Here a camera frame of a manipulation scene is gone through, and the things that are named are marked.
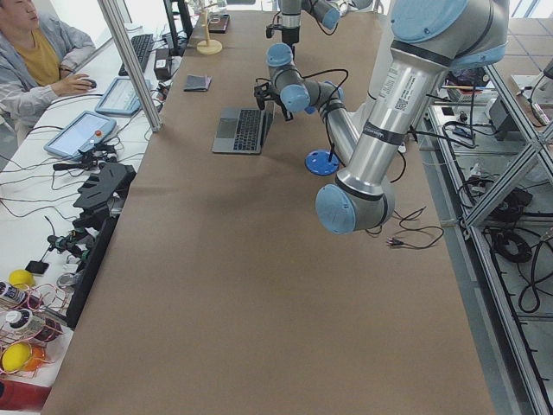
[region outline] tablet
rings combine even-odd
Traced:
[[[44,145],[55,156],[77,160],[81,153],[102,142],[115,128],[115,119],[96,112],[84,111],[70,125]]]
[[[149,80],[146,86],[150,89]],[[94,111],[112,117],[131,117],[140,109],[135,87],[128,76],[118,76],[108,86]]]

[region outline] black adapter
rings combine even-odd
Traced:
[[[156,49],[154,73],[158,80],[169,80],[171,78],[171,59],[168,48]]]

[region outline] laptop keyboard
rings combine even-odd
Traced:
[[[261,112],[259,110],[240,111],[236,138],[234,139],[235,150],[250,151],[257,148],[260,118]]]

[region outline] keyboard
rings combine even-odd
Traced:
[[[257,148],[260,121],[261,112],[259,110],[240,111],[234,138],[235,150],[255,150]]]
[[[132,38],[130,38],[130,44],[135,50],[138,62],[140,62],[140,68],[142,72],[144,72],[146,65],[148,65],[149,53],[154,46],[154,36],[152,34],[132,36]],[[122,64],[121,69],[119,69],[119,76],[126,76],[128,74],[129,73],[124,68],[124,64]]]

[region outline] black mouse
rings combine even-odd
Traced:
[[[90,82],[92,84],[91,89],[94,89],[96,87],[96,81],[95,80],[90,80],[88,78],[84,78],[83,80],[87,80],[88,82]]]

